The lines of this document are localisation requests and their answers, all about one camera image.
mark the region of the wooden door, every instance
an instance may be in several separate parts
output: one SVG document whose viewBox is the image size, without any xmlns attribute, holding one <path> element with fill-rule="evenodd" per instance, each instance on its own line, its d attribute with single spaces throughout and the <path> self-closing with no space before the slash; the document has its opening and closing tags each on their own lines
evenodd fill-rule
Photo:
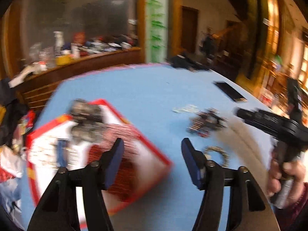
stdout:
<svg viewBox="0 0 308 231">
<path fill-rule="evenodd" d="M 181 46 L 189 53 L 195 53 L 199 10 L 182 6 Z"/>
</svg>

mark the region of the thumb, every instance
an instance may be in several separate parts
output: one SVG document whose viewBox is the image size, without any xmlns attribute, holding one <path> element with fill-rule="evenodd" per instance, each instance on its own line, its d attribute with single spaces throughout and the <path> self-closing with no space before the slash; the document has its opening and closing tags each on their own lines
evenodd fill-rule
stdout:
<svg viewBox="0 0 308 231">
<path fill-rule="evenodd" d="M 303 182 L 305 178 L 306 168 L 298 160 L 293 162 L 286 162 L 283 164 L 283 170 L 291 176 L 295 177 L 296 182 Z"/>
</svg>

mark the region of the table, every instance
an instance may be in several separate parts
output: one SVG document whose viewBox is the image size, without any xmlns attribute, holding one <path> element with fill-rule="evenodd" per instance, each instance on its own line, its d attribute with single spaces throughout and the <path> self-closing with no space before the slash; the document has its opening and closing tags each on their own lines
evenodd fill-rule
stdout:
<svg viewBox="0 0 308 231">
<path fill-rule="evenodd" d="M 235 103 L 213 85 L 225 81 L 248 102 Z M 181 141 L 189 137 L 194 147 L 220 146 L 230 154 L 230 168 L 247 166 L 261 188 L 266 182 L 270 136 L 243 124 L 233 116 L 235 107 L 269 110 L 255 97 L 216 72 L 190 72 L 168 65 L 131 66 L 69 79 L 53 93 L 36 128 L 67 112 L 76 98 L 109 101 L 174 163 L 171 173 L 141 199 L 111 217 L 115 230 L 189 231 L 197 217 L 202 191 L 192 184 L 181 154 Z M 172 108 L 193 104 L 199 109 L 216 108 L 229 119 L 229 128 L 204 139 L 186 131 L 192 113 L 174 113 Z M 220 162 L 219 155 L 213 160 Z M 27 228 L 34 211 L 27 174 L 22 178 L 22 216 Z M 224 191 L 219 230 L 226 228 L 229 189 Z"/>
</svg>

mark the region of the human hand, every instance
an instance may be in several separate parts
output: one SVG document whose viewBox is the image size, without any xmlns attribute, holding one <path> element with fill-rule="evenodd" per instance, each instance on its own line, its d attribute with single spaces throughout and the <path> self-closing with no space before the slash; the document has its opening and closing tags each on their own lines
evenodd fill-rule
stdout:
<svg viewBox="0 0 308 231">
<path fill-rule="evenodd" d="M 281 170 L 277 162 L 275 152 L 272 153 L 272 160 L 269 169 L 269 178 L 267 183 L 267 194 L 269 197 L 274 193 L 278 193 L 281 189 L 279 179 L 281 178 Z M 283 170 L 289 175 L 294 176 L 294 182 L 289 196 L 285 202 L 284 208 L 298 202 L 304 190 L 304 178 L 306 167 L 299 160 L 283 164 Z"/>
</svg>

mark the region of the wooden counter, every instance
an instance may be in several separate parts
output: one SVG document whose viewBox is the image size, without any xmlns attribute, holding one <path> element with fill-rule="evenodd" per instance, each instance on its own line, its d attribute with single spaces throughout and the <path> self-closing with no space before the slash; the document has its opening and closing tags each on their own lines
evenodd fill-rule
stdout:
<svg viewBox="0 0 308 231">
<path fill-rule="evenodd" d="M 142 63 L 142 53 L 138 47 L 127 51 L 90 55 L 33 75 L 18 85 L 16 90 L 21 93 L 30 108 L 41 110 L 57 86 L 65 79 L 111 66 L 139 63 Z"/>
</svg>

